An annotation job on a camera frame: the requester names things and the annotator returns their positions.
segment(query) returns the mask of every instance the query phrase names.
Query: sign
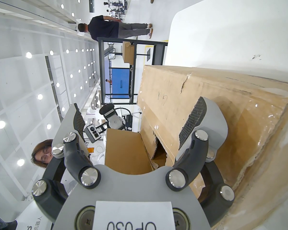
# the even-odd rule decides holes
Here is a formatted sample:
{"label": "sign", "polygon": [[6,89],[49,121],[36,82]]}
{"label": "sign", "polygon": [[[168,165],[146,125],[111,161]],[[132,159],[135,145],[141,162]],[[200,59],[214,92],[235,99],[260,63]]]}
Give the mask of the sign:
{"label": "sign", "polygon": [[97,201],[93,230],[175,230],[171,202]]}

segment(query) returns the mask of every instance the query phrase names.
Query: torn cardboard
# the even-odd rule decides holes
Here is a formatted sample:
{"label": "torn cardboard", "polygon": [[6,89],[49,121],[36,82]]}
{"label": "torn cardboard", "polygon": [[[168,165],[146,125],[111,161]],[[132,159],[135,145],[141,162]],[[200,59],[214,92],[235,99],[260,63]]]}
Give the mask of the torn cardboard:
{"label": "torn cardboard", "polygon": [[[268,88],[288,92],[288,83],[203,68],[145,66],[143,70],[138,105],[168,153],[166,164],[175,161],[179,133],[200,96],[214,101],[222,111],[228,136],[215,162],[236,195],[229,212],[232,216],[223,220],[228,230],[253,229],[288,195],[288,161],[284,157],[288,157],[288,144],[282,150],[277,146],[288,123],[288,97],[268,92]],[[267,173],[271,175],[270,170],[277,168],[277,154],[283,155],[284,172],[274,172],[268,179]],[[278,178],[285,183],[275,185]],[[245,213],[252,215],[247,223],[242,219]]]}

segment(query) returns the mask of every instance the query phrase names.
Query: cardboard box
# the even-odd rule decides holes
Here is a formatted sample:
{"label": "cardboard box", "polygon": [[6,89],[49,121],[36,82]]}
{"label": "cardboard box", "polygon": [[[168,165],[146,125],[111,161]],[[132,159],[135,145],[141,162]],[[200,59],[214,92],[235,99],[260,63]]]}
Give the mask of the cardboard box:
{"label": "cardboard box", "polygon": [[129,63],[133,65],[133,57],[134,57],[134,45],[130,42],[123,42],[123,60],[124,63]]}
{"label": "cardboard box", "polygon": [[[105,165],[124,174],[145,174],[164,166],[166,153],[151,135],[107,129]],[[156,148],[154,157],[149,157],[144,141],[147,148]]]}
{"label": "cardboard box", "polygon": [[288,83],[225,70],[145,66],[138,105],[168,154],[167,165],[200,96],[219,106],[228,125],[215,162],[236,199],[220,224],[254,229],[288,198]]}

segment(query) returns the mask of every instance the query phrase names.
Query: black metal frame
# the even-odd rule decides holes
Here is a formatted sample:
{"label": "black metal frame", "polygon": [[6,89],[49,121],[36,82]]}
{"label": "black metal frame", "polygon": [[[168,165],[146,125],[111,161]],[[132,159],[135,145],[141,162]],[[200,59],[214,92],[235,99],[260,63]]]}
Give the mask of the black metal frame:
{"label": "black metal frame", "polygon": [[[100,104],[104,105],[104,99],[106,95],[120,95],[120,94],[106,94],[105,93],[105,72],[104,72],[104,58],[113,51],[113,46],[110,46],[106,50],[104,50],[104,42],[113,42],[113,43],[123,43],[124,41],[128,41],[134,45],[134,57],[133,57],[133,65],[130,65],[129,68],[129,93],[122,94],[129,96],[129,103],[116,103],[116,104],[136,104],[134,102],[134,81],[135,81],[135,64],[137,55],[147,56],[147,54],[137,54],[137,45],[152,45],[154,46],[154,51],[152,55],[152,65],[163,65],[163,58],[165,53],[165,47],[168,45],[167,42],[158,42],[158,41],[148,41],[148,40],[134,40],[134,39],[116,39],[116,38],[104,38],[98,37],[97,38],[98,45],[99,45],[99,64],[100,64],[100,87],[101,87],[101,101]],[[114,52],[116,55],[122,55],[122,53]]]}

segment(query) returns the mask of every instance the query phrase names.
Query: jeans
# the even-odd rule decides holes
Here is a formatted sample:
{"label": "jeans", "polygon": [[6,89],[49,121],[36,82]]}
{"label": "jeans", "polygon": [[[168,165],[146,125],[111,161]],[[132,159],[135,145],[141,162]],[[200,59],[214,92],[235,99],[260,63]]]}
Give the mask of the jeans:
{"label": "jeans", "polygon": [[125,38],[129,38],[129,37],[147,35],[150,30],[146,29],[146,28],[147,28],[147,24],[125,24],[125,23],[120,23],[118,38],[125,39]]}

